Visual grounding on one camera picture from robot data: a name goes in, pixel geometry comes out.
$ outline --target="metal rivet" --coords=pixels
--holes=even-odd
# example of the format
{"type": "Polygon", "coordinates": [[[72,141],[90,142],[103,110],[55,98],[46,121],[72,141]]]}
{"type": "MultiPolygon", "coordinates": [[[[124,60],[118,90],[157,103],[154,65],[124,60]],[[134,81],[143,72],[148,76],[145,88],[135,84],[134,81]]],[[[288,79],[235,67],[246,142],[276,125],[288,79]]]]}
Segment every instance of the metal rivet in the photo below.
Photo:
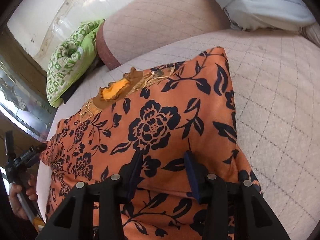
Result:
{"type": "Polygon", "coordinates": [[[216,174],[213,174],[213,173],[209,173],[208,176],[207,176],[208,179],[216,179],[217,178],[217,175],[216,174]]]}
{"type": "Polygon", "coordinates": [[[80,181],[76,184],[76,188],[82,188],[84,187],[84,182],[80,181]]]}
{"type": "Polygon", "coordinates": [[[246,187],[250,187],[251,185],[252,185],[252,182],[250,181],[250,180],[245,180],[244,182],[243,182],[243,185],[245,185],[246,187]]]}
{"type": "Polygon", "coordinates": [[[120,179],[120,175],[119,174],[113,174],[113,175],[111,175],[111,179],[112,180],[118,180],[118,179],[120,179]]]}

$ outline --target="white cloth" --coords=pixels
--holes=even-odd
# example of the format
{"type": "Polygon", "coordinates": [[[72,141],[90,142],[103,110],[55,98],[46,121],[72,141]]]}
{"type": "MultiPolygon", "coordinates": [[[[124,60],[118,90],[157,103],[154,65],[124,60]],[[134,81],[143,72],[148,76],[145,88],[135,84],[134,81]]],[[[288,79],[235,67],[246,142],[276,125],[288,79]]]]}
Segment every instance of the white cloth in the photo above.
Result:
{"type": "Polygon", "coordinates": [[[225,10],[233,29],[277,28],[296,32],[316,21],[302,0],[216,1],[225,10]]]}

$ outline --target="green cloth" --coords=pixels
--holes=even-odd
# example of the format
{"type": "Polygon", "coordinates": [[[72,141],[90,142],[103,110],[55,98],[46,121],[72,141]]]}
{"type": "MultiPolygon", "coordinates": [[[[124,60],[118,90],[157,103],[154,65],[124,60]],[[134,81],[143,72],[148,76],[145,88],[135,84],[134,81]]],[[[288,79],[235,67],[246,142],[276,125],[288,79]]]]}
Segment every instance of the green cloth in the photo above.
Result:
{"type": "Polygon", "coordinates": [[[97,55],[96,33],[103,20],[82,23],[51,56],[47,71],[47,98],[59,107],[60,96],[88,69],[97,55]]]}

